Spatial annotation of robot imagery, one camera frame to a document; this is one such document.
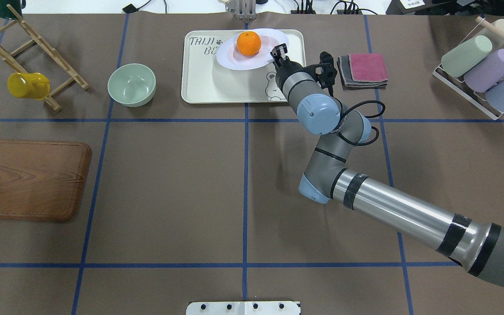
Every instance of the blue joint cap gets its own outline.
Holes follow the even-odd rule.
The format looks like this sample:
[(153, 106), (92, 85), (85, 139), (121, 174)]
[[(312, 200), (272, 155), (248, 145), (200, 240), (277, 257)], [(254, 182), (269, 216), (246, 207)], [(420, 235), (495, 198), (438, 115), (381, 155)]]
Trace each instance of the blue joint cap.
[(361, 114), (361, 113), (359, 113), (359, 114), (363, 118), (363, 134), (360, 136), (360, 139), (359, 139), (359, 143), (362, 144), (362, 143), (366, 142), (368, 140), (368, 138), (371, 136), (372, 129), (371, 129), (371, 122), (368, 121), (368, 119), (365, 116), (363, 116), (363, 114)]
[(327, 134), (340, 122), (340, 109), (326, 94), (310, 94), (297, 107), (298, 121), (312, 134)]
[(312, 199), (318, 203), (322, 203), (325, 205), (330, 201), (330, 198), (326, 197), (323, 195), (314, 185), (308, 181), (308, 178), (306, 178), (305, 174), (302, 173), (302, 178), (301, 178), (301, 183), (298, 184), (298, 191), (308, 199)]

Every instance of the cloth stack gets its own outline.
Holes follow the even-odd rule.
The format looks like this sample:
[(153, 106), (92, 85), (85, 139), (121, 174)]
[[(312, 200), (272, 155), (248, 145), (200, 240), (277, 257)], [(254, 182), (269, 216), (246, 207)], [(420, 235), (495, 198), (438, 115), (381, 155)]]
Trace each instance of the cloth stack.
[(388, 74), (381, 54), (349, 54), (338, 58), (342, 83), (348, 88), (381, 88)]

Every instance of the robotic arm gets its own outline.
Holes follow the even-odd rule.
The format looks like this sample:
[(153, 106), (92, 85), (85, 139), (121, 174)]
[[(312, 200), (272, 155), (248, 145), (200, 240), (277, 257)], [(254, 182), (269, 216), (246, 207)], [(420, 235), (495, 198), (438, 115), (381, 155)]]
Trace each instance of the robotic arm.
[[(306, 130), (320, 134), (299, 185), (302, 195), (319, 203), (330, 199), (341, 202), (410, 235), (470, 275), (504, 287), (504, 227), (476, 223), (345, 168), (354, 146), (370, 144), (378, 137), (378, 130), (354, 109), (376, 102), (382, 105), (382, 111), (375, 115), (379, 116), (384, 104), (367, 101), (346, 109), (322, 91), (328, 88), (332, 95), (337, 73), (330, 54), (322, 52), (320, 64), (302, 67), (289, 60), (286, 52), (285, 44), (272, 50), (277, 86)], [(371, 128), (377, 135), (366, 142)]]

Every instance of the pink towel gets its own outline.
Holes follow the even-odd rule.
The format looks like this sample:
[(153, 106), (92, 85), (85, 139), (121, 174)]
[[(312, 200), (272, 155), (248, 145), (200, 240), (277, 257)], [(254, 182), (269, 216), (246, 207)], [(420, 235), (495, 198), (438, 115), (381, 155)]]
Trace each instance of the pink towel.
[(351, 77), (357, 82), (388, 80), (381, 54), (350, 54)]

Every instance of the black plug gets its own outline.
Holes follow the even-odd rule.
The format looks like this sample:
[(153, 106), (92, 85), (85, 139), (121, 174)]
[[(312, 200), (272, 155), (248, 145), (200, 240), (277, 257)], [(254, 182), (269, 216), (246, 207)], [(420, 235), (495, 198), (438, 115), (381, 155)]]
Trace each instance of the black plug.
[(125, 8), (122, 9), (125, 14), (130, 14), (133, 12), (138, 12), (139, 10), (133, 4), (128, 4)]

